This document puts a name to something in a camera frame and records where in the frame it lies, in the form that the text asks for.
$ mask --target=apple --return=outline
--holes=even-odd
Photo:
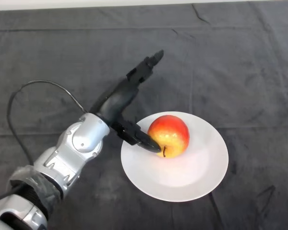
[[[150,125],[147,134],[161,147],[161,152],[157,155],[165,158],[181,155],[188,147],[190,140],[186,124],[172,115],[157,118]]]

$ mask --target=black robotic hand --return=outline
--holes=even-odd
[[[162,59],[163,54],[163,50],[160,50],[153,56],[146,57],[127,73],[126,78],[103,93],[89,111],[112,127],[121,139],[151,152],[160,152],[160,146],[142,132],[137,124],[124,120],[121,113],[136,97],[138,86],[153,74],[153,67]]]

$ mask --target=apple stem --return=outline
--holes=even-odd
[[[165,148],[166,147],[163,148],[163,157],[165,157]]]

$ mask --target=gray fabric tablecloth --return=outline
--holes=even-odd
[[[124,115],[197,115],[224,138],[229,167],[213,191],[224,229],[288,230],[288,2],[0,11],[0,193],[26,159],[8,129],[22,83],[61,83],[89,108],[107,85],[164,49]],[[33,85],[13,121],[35,158],[81,115],[61,91]],[[49,229],[218,230],[210,197],[168,203],[140,192],[111,134]]]

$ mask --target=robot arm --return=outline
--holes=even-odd
[[[43,152],[33,166],[16,170],[12,187],[21,189],[0,200],[0,230],[46,230],[55,206],[66,197],[85,164],[102,149],[103,138],[113,128],[131,145],[160,152],[160,146],[121,113],[138,93],[138,86],[153,72],[163,56],[146,57],[117,86],[104,93],[78,122],[64,131],[55,147]]]

